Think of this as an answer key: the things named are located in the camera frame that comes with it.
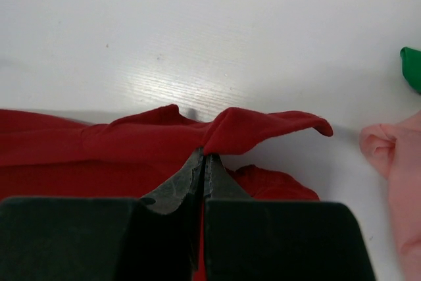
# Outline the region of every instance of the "fabric fold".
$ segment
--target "fabric fold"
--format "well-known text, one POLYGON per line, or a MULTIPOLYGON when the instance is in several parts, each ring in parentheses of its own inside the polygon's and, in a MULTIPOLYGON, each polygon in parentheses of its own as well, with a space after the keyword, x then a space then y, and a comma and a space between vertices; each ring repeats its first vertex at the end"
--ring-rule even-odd
POLYGON ((396 125, 360 133, 368 162, 388 180, 388 204, 396 248, 408 281, 421 280, 421 112, 396 125))
MULTIPOLYGON (((141 197, 172 176, 194 149, 242 154, 261 141, 305 128, 333 134, 326 120, 290 111, 229 108, 196 122, 176 105, 82 124, 49 115, 0 111, 0 201, 14 195, 141 197)), ((256 199, 318 200, 288 174, 246 166, 229 171, 256 199)), ((203 258, 195 280, 205 280, 203 258)))

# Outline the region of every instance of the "white surface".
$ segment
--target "white surface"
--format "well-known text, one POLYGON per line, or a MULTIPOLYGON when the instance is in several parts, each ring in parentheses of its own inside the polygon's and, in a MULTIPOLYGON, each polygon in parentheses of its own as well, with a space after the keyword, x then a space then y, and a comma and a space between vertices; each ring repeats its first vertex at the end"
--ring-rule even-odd
POLYGON ((356 214, 378 280, 401 279, 385 182, 357 147, 421 97, 399 50, 421 48, 421 0, 0 0, 0 107, 92 122, 177 103, 309 111, 314 131, 268 140, 229 166, 284 170, 356 214))

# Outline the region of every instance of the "red fabric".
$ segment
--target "red fabric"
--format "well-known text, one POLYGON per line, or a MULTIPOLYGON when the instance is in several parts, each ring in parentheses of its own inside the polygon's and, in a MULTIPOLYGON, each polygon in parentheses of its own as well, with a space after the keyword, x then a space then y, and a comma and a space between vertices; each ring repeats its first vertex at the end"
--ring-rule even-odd
MULTIPOLYGON (((317 116, 238 108, 213 122, 183 117, 176 105, 87 125, 0 110, 0 200, 13 195, 141 197, 174 174, 191 152, 243 154, 261 141, 305 128, 333 134, 317 116)), ((231 172, 259 199, 318 199, 291 176, 247 166, 231 172)), ((195 280, 204 280, 203 261, 195 280)))

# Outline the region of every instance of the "green cloth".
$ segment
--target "green cloth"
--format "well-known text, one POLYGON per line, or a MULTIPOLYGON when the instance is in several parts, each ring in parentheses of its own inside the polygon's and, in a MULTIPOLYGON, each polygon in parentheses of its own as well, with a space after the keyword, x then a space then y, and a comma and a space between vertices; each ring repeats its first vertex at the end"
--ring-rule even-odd
POLYGON ((421 93, 421 51, 404 47, 401 57, 403 76, 412 88, 421 93))

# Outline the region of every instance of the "pink fabric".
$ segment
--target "pink fabric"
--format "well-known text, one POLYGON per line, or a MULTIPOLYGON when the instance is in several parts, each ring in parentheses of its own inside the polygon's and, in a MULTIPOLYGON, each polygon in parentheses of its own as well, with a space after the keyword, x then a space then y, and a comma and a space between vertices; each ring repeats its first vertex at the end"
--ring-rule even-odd
POLYGON ((407 281, 421 280, 421 111, 396 125, 362 130, 360 148, 389 182, 395 243, 407 281))

